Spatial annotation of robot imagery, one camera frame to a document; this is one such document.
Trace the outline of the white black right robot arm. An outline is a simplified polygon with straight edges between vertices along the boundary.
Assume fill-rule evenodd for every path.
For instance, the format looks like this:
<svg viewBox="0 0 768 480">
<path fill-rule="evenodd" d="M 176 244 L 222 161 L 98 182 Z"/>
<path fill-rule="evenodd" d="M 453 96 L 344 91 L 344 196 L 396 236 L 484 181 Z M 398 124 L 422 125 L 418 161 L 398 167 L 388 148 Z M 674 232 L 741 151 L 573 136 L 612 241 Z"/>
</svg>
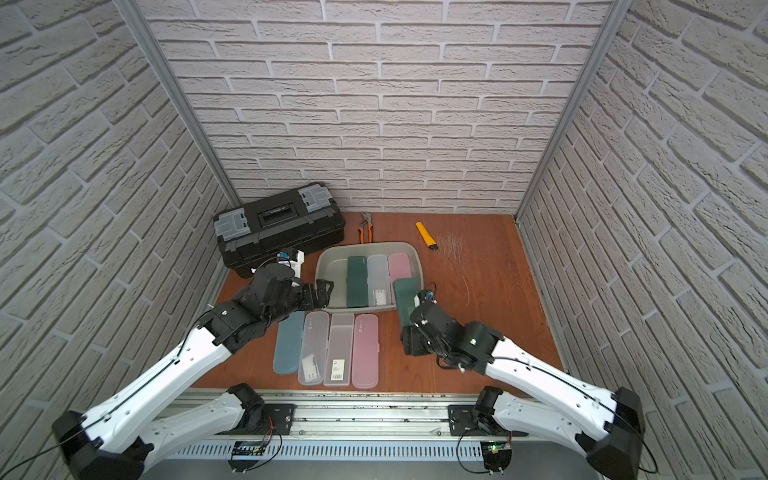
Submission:
<svg viewBox="0 0 768 480">
<path fill-rule="evenodd" d="M 399 306 L 401 341 L 410 356 L 435 355 L 439 366 L 473 371 L 527 393 L 487 387 L 474 416 L 491 435 L 523 432 L 565 446 L 608 479 L 635 479 L 644 447 L 640 397 L 575 378 L 480 322 L 461 324 L 429 291 Z"/>
</svg>

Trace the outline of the dark green pencil case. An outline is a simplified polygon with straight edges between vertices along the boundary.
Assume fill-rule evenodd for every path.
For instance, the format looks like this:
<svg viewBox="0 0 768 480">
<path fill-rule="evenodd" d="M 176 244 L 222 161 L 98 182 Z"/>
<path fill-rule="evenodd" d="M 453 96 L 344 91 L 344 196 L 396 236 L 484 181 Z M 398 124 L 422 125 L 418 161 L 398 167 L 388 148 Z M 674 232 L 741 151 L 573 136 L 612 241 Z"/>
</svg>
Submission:
<svg viewBox="0 0 768 480">
<path fill-rule="evenodd" d="M 347 260 L 346 303 L 348 308 L 368 306 L 368 268 L 365 256 L 350 256 Z"/>
<path fill-rule="evenodd" d="M 411 325 L 410 315 L 418 306 L 418 293 L 421 291 L 418 278 L 402 278 L 393 282 L 393 293 L 400 329 Z"/>
</svg>

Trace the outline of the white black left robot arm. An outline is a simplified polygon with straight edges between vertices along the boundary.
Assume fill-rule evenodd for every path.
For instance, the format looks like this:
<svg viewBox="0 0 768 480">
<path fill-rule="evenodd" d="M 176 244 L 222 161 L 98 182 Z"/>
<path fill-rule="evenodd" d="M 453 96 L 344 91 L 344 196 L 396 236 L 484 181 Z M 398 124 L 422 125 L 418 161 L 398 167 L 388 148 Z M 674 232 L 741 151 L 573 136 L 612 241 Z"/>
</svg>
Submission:
<svg viewBox="0 0 768 480">
<path fill-rule="evenodd" d="M 154 464 L 221 432 L 269 427 L 264 401 L 245 383 L 207 404 L 164 419 L 189 386 L 296 311 L 323 309 L 334 284 L 306 283 L 292 267 L 270 263 L 232 300 L 195 321 L 182 342 L 127 387 L 84 413 L 67 411 L 52 425 L 76 479 L 138 479 Z"/>
</svg>

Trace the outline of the clear frosted pencil case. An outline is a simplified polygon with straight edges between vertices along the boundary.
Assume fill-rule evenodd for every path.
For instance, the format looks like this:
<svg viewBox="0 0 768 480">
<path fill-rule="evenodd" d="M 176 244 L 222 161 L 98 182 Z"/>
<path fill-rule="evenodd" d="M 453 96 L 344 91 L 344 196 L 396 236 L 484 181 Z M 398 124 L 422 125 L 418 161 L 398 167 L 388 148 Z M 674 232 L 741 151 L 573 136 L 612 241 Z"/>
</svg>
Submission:
<svg viewBox="0 0 768 480">
<path fill-rule="evenodd" d="M 368 305 L 383 307 L 391 304 L 388 257 L 374 254 L 367 257 Z"/>
</svg>

